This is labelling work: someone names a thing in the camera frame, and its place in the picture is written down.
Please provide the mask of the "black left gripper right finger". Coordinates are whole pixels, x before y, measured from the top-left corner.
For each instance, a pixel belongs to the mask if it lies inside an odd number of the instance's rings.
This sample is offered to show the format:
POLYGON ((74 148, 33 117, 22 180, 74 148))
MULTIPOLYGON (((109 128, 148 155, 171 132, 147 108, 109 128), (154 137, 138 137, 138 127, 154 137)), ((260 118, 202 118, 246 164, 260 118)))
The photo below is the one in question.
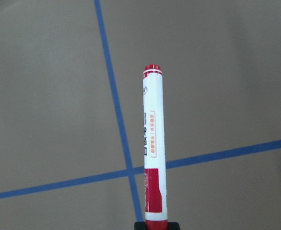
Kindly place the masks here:
POLYGON ((178 222, 168 222, 168 230, 180 230, 180 225, 178 222))

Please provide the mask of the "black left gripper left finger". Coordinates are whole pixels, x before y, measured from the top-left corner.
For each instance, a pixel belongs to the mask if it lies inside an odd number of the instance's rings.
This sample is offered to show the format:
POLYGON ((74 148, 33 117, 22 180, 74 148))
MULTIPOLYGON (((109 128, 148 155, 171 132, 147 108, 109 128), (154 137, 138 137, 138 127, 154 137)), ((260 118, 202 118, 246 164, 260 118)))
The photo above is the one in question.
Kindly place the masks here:
POLYGON ((146 230, 146 224, 144 221, 138 221, 134 223, 134 230, 146 230))

